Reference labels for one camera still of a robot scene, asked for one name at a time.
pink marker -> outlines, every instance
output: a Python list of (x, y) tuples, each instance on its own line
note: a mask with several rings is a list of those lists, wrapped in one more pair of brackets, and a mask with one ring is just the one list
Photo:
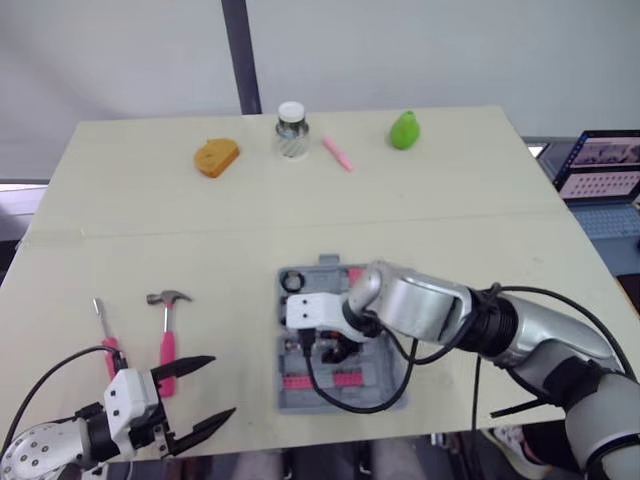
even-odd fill
[(331, 155), (338, 161), (340, 165), (347, 171), (350, 172), (353, 170), (353, 165), (349, 161), (349, 157), (347, 157), (335, 144), (331, 137), (324, 137), (322, 139), (322, 144), (331, 152)]

pink hammer handle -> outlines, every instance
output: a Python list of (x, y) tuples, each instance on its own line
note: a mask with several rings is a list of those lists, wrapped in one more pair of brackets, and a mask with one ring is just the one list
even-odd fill
[[(115, 348), (120, 350), (118, 347), (118, 341), (114, 337), (107, 337), (102, 341), (102, 345), (105, 347)], [(116, 376), (116, 367), (113, 364), (113, 355), (110, 352), (106, 352), (104, 354), (104, 361), (107, 363), (107, 370), (109, 372), (109, 378), (113, 380), (113, 377)]]
[(334, 158), (338, 161), (340, 165), (347, 171), (350, 172), (353, 170), (353, 165), (349, 161), (349, 157), (347, 157), (342, 150), (338, 148), (336, 143), (333, 141), (331, 137), (324, 137), (322, 139), (322, 144), (331, 152)]
[[(164, 332), (160, 345), (160, 364), (173, 362), (176, 359), (176, 338), (173, 332)], [(176, 377), (165, 378), (160, 381), (158, 389), (161, 397), (170, 397), (176, 389)]]

green pear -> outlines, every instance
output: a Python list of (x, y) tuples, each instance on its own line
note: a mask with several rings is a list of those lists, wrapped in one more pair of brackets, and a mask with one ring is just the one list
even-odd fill
[(407, 110), (394, 122), (389, 132), (391, 145), (406, 150), (410, 148), (420, 136), (420, 125), (416, 120), (416, 114)]

hammer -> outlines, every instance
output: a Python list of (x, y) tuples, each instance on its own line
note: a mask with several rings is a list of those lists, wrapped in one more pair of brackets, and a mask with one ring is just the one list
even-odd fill
[[(176, 339), (173, 335), (173, 305), (176, 300), (184, 299), (191, 301), (184, 293), (180, 293), (177, 290), (163, 290), (159, 294), (150, 293), (147, 295), (147, 303), (149, 305), (155, 305), (157, 303), (164, 303), (164, 333), (162, 334), (162, 344), (160, 345), (160, 364), (173, 362), (176, 359)], [(175, 390), (175, 377), (165, 378), (160, 381), (161, 397), (170, 397)]]

pink tool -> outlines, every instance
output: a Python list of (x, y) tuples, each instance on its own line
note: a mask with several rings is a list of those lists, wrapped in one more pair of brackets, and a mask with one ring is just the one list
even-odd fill
[[(104, 345), (105, 347), (112, 347), (112, 348), (115, 348), (116, 350), (120, 350), (120, 347), (118, 346), (118, 341), (114, 336), (111, 335), (109, 331), (109, 325), (107, 325), (107, 321), (105, 320), (104, 307), (102, 305), (102, 300), (100, 300), (99, 298), (94, 298), (93, 309), (95, 310), (96, 315), (98, 315), (98, 318), (100, 319), (100, 323), (102, 324), (102, 330), (104, 331), (104, 340), (102, 340), (102, 345)], [(105, 360), (105, 363), (107, 364), (107, 371), (109, 372), (109, 378), (113, 380), (113, 377), (116, 376), (116, 368), (115, 368), (115, 365), (113, 364), (113, 354), (109, 352), (105, 352), (104, 360)]]
[(331, 155), (338, 161), (340, 165), (347, 171), (351, 172), (353, 170), (353, 165), (349, 161), (349, 157), (347, 157), (342, 150), (338, 148), (331, 137), (324, 137), (322, 139), (322, 144), (331, 152)]
[(347, 277), (349, 277), (349, 288), (353, 287), (356, 284), (356, 282), (360, 278), (360, 275), (364, 273), (364, 270), (364, 268), (358, 267), (350, 268), (349, 270), (347, 270)]
[[(153, 293), (147, 295), (147, 303), (149, 305), (155, 305), (160, 302), (164, 304), (164, 333), (162, 334), (162, 343), (160, 344), (161, 365), (173, 362), (176, 359), (176, 339), (173, 334), (172, 317), (173, 307), (179, 298), (188, 300), (189, 302), (191, 301), (191, 298), (176, 290), (164, 290), (158, 295)], [(170, 397), (175, 392), (175, 389), (176, 378), (169, 377), (160, 381), (158, 391), (161, 397)]]
[[(334, 372), (333, 384), (336, 387), (361, 387), (364, 385), (362, 372)], [(284, 390), (308, 390), (313, 388), (309, 375), (286, 375), (282, 377)]]

